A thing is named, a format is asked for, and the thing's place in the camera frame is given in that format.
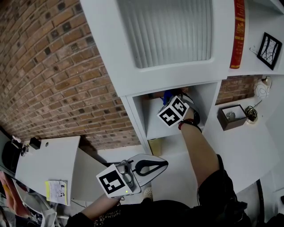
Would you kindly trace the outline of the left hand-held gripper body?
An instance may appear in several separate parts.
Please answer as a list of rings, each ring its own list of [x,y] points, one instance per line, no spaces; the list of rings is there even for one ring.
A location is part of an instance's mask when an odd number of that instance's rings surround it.
[[[117,165],[110,165],[96,178],[109,198],[124,197],[141,192],[131,166],[126,160]]]

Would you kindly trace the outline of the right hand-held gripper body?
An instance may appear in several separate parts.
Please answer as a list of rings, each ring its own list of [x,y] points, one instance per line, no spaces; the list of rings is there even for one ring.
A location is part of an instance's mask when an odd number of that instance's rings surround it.
[[[193,121],[199,124],[201,121],[199,109],[188,94],[172,96],[159,110],[157,117],[168,128],[171,128],[185,119],[185,115],[189,109],[193,110]]]

